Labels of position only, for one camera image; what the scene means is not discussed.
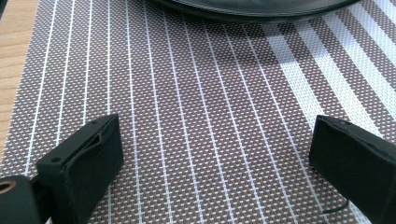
placemat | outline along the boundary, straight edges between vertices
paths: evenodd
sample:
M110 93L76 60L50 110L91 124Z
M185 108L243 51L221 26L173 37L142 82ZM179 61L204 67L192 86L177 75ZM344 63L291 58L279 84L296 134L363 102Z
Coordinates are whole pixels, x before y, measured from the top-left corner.
M91 223L365 223L308 165L316 115L396 143L396 5L206 21L149 0L41 0L4 175L118 113L125 163Z

table surface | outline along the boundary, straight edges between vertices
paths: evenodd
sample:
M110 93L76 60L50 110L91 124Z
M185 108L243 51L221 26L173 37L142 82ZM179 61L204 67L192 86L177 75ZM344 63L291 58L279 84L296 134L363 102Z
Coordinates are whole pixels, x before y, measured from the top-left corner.
M0 20L0 155L5 147L37 4L38 0L8 0Z

